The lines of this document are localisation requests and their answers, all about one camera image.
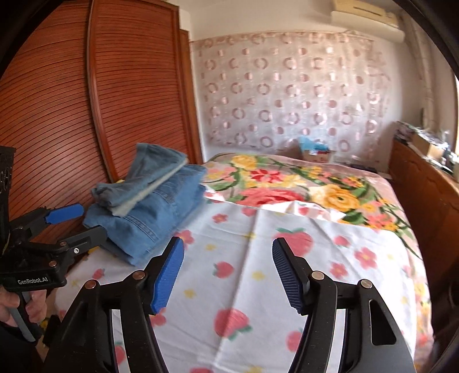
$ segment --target white bed sheet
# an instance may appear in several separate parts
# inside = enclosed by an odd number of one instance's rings
[[[272,241],[280,236],[313,269],[335,280],[371,280],[413,354],[414,286],[403,271],[408,255],[393,232],[207,200],[177,235],[185,242],[185,259],[168,306],[151,318],[170,372],[288,372],[306,318],[290,307],[272,260]],[[57,289],[55,307],[64,316],[87,280],[116,282],[135,269],[97,249],[72,269],[67,286]],[[129,367],[115,316],[117,359],[124,373]],[[343,328],[339,311],[328,372],[338,369]]]

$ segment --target wooden wardrobe door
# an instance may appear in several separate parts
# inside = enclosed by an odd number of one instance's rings
[[[30,35],[0,80],[0,144],[15,147],[10,219],[80,202],[107,181],[91,119],[85,46],[89,0],[66,1]],[[55,242],[81,219],[49,227]]]
[[[189,152],[178,7],[156,0],[93,0],[87,69],[110,177],[126,175],[135,144]]]

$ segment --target hand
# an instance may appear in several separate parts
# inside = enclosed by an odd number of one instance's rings
[[[31,291],[32,299],[26,305],[26,312],[30,322],[41,322],[46,317],[46,290]],[[19,296],[6,291],[0,286],[0,321],[13,327],[17,327],[8,308],[19,307]]]

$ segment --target brown wooden furniture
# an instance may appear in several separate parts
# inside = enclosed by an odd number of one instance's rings
[[[202,162],[182,34],[178,7],[160,0],[65,1],[38,26],[0,80],[0,144],[17,148],[10,218],[87,207],[97,182],[126,175],[137,142]]]
[[[459,279],[459,184],[393,142],[389,173],[424,259],[432,298]]]

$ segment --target black sleeve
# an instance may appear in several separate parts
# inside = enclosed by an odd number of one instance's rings
[[[2,373],[28,373],[35,343],[27,342],[18,328],[0,322],[0,366]]]

